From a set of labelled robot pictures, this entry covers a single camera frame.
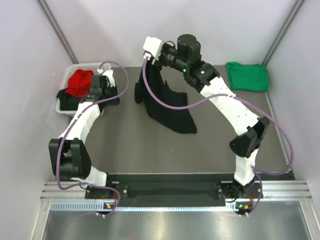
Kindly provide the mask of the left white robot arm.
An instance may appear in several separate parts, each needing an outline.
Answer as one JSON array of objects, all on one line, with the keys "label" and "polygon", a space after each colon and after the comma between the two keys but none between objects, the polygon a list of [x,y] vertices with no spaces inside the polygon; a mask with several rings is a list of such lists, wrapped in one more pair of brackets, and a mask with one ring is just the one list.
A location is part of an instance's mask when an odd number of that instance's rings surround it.
[{"label": "left white robot arm", "polygon": [[120,104],[113,73],[113,70],[106,70],[91,77],[89,93],[80,99],[67,129],[48,144],[52,172],[57,179],[95,185],[97,194],[105,199],[113,194],[114,187],[108,174],[92,165],[85,142],[95,120],[105,108]]}]

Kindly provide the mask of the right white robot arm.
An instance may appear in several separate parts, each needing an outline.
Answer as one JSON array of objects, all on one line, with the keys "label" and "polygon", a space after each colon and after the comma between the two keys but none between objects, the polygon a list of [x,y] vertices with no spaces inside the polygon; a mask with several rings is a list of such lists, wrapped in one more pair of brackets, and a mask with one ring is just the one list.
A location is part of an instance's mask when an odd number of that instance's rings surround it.
[{"label": "right white robot arm", "polygon": [[232,183],[222,188],[220,196],[233,200],[245,198],[252,191],[255,178],[253,167],[269,127],[269,119],[258,117],[236,99],[219,72],[202,60],[201,44],[194,35],[183,34],[173,44],[147,37],[143,49],[150,54],[152,64],[183,73],[187,84],[203,97],[210,97],[211,103],[229,121],[236,133],[229,143],[235,153],[235,172]]}]

